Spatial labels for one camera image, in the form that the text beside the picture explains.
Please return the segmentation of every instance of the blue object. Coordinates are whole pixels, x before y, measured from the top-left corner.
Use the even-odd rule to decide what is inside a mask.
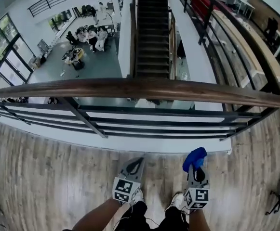
[[[190,152],[183,163],[183,170],[189,173],[190,165],[192,164],[195,170],[198,170],[204,164],[204,158],[207,156],[207,152],[204,147],[199,147]]]

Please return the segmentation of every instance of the red object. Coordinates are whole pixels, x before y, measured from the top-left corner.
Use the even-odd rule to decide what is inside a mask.
[[[193,7],[194,11],[199,14],[202,20],[205,19],[205,16],[208,13],[208,7],[210,6],[211,2],[209,0],[191,0],[191,6]],[[229,7],[225,4],[221,3],[227,10],[231,11]],[[214,10],[219,10],[218,7],[215,5],[213,6]]]

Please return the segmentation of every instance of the desk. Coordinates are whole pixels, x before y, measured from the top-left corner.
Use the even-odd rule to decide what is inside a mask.
[[[230,20],[221,12],[217,10],[213,10],[213,14],[218,19],[218,21],[224,26],[225,30],[228,31],[230,37],[233,38],[234,42],[236,42],[240,47],[243,49],[244,54],[247,56],[248,60],[250,61],[250,74],[254,77],[257,74],[264,75],[264,71],[258,62],[256,56],[254,55],[253,51],[251,50],[250,46],[240,34],[240,32],[234,27],[234,25],[230,22]],[[270,68],[274,72],[275,76],[277,77],[278,81],[280,81],[280,65],[274,55],[271,53],[267,45],[261,39],[261,37],[256,33],[256,31],[251,27],[248,26],[248,31],[251,36],[254,38],[258,46],[260,47],[263,55],[265,56]],[[241,87],[244,88],[249,83],[249,78],[246,76],[244,80],[241,81]]]
[[[255,10],[255,7],[253,7],[250,3],[248,3],[247,1],[244,1],[244,0],[220,0],[220,1],[225,2],[226,4],[236,4],[239,1],[240,6],[238,8],[237,13],[239,13],[241,5],[244,4],[245,8],[244,8],[244,11],[243,11],[242,14],[246,17],[248,10],[250,9],[250,11],[251,11],[249,16],[248,16],[248,19],[250,19],[252,12]]]

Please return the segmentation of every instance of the wooden floor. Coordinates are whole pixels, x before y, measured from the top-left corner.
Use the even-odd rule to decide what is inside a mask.
[[[235,137],[232,145],[231,155],[210,154],[205,162],[211,178],[205,214],[211,229],[280,231],[280,213],[265,216],[275,202],[270,190],[276,190],[280,178],[280,110]],[[72,228],[111,197],[121,164],[139,155],[69,145],[0,124],[0,205],[5,215],[0,224],[11,231]],[[160,223],[172,195],[186,185],[186,155],[146,156],[147,217]],[[126,208],[119,210],[108,231]]]

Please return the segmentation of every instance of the white sneaker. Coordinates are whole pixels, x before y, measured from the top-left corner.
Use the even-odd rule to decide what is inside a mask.
[[[184,195],[181,192],[175,194],[170,206],[167,207],[166,210],[170,207],[176,207],[177,209],[181,210],[180,205],[182,204],[183,200],[184,200]]]
[[[131,202],[131,205],[135,205],[139,201],[142,201],[142,202],[145,203],[145,200],[144,200],[144,197],[143,197],[143,193],[142,193],[141,190],[136,194],[136,196],[134,197],[134,199]]]

